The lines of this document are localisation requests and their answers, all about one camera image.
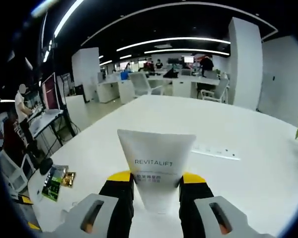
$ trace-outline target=black ceiling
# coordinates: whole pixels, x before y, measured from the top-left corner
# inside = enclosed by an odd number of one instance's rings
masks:
[[[60,0],[48,11],[44,35],[45,46],[48,45],[57,25],[74,2],[75,0]],[[88,37],[104,26],[133,12],[174,2],[188,3],[188,1],[181,0],[84,0],[70,16],[56,38],[58,43],[58,49],[55,51],[57,68],[60,68],[62,72],[70,71],[72,54],[81,48],[81,44]],[[293,25],[291,25],[289,17],[285,16],[293,16],[292,12],[298,10],[298,5],[281,3],[279,0],[213,0],[212,3],[238,8],[254,15],[259,14],[260,18],[279,30],[277,34],[268,39],[290,34]],[[33,5],[34,3],[31,3],[23,9],[31,9]],[[145,11],[122,19],[91,38],[83,47],[99,47],[100,54],[104,55],[102,61],[117,61],[119,57],[128,54],[141,56],[144,51],[155,50],[155,45],[166,43],[148,44],[116,52],[116,49],[120,47],[147,40],[187,36],[229,40],[227,38],[228,25],[232,17],[257,24],[262,37],[273,31],[271,27],[261,21],[231,9],[196,4],[178,5]],[[19,47],[22,55],[26,56],[34,67],[36,66],[41,23],[42,18],[34,22],[33,26],[23,34],[22,43]],[[169,43],[174,48],[219,50],[219,44],[211,42],[171,41]],[[223,49],[222,45],[220,50],[229,52],[229,48]],[[6,80],[2,80],[0,83],[2,85],[9,84]]]

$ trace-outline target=white tube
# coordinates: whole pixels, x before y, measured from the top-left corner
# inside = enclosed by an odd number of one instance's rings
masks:
[[[145,208],[167,213],[196,136],[117,132]]]

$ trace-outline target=power outlet strip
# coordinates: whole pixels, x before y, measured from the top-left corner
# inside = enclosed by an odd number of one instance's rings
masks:
[[[240,160],[240,157],[234,150],[228,148],[216,148],[198,143],[193,145],[191,152],[229,160]]]

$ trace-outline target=man in white shirt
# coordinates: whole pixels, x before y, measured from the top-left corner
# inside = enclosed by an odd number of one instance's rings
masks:
[[[23,131],[26,141],[29,144],[29,149],[33,152],[33,154],[36,157],[38,157],[40,155],[40,151],[37,148],[37,141],[33,139],[33,136],[29,130],[30,125],[27,121],[29,115],[32,114],[32,110],[24,105],[24,97],[22,96],[22,94],[24,94],[25,91],[26,91],[25,85],[21,84],[19,86],[19,90],[17,91],[14,99],[15,110],[18,115],[19,125]]]

